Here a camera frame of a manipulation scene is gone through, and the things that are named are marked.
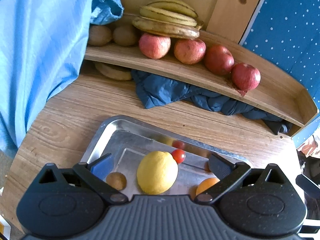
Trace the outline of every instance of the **light blue fabric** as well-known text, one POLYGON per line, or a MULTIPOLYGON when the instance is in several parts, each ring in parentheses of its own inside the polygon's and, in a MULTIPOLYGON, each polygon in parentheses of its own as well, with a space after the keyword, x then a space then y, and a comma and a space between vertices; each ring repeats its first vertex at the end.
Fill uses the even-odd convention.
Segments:
POLYGON ((90 23, 105 25, 122 17, 124 8, 120 0, 92 0, 90 23))
POLYGON ((92 0, 0 0, 0 149, 14 157, 46 101, 79 74, 92 0))

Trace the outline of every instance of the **lemon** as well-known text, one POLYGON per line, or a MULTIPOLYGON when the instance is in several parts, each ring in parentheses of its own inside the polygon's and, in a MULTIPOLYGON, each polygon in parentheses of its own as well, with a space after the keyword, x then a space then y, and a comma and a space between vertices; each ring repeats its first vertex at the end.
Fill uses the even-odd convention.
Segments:
POLYGON ((178 165, 169 152, 151 152, 143 157, 137 169, 141 189, 150 195, 168 190, 178 175, 178 165))

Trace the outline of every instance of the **screw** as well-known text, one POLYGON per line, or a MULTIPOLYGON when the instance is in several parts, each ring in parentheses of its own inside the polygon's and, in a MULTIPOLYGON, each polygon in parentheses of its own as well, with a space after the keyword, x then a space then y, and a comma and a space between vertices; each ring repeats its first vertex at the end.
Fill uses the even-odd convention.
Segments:
POLYGON ((110 200, 115 203, 121 203, 121 202, 125 202, 127 200, 127 197, 121 193, 117 193, 117 194, 112 194, 110 196, 110 200))
POLYGON ((202 193, 197 196, 197 200, 200 202, 210 202, 212 201, 212 199, 213 199, 212 196, 208 193, 207 194, 202 193))

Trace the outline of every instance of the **wooden shelf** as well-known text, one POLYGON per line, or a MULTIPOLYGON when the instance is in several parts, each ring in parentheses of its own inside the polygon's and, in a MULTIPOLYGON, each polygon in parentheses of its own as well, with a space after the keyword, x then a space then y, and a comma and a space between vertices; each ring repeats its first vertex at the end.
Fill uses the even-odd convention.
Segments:
POLYGON ((114 43, 104 47, 88 46, 85 59, 138 69, 203 87, 265 110, 298 127, 304 127, 318 113, 307 90, 272 63, 220 36, 201 31, 200 39, 207 47, 223 44, 236 62, 257 67, 261 73, 259 86, 241 96, 230 81, 212 74, 202 63, 185 65, 170 53, 154 60, 145 57, 138 47, 121 47, 114 43))

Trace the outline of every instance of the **silver baking tray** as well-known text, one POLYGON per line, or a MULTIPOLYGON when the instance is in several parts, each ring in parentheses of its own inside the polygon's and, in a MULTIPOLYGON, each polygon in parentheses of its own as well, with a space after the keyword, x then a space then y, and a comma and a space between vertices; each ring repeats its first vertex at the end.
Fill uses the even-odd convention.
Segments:
POLYGON ((178 177, 173 186, 163 195, 191 194, 204 179, 215 177, 208 171, 208 157, 217 153, 232 163, 252 164, 244 157, 227 152, 208 144, 169 132, 137 119, 118 115, 105 120, 90 142, 81 162, 91 163, 99 157, 111 153, 114 170, 127 178, 127 187, 122 193, 131 198, 143 194, 140 190, 136 171, 142 158, 152 151, 172 152, 174 141, 184 143, 186 159, 179 164, 178 177))

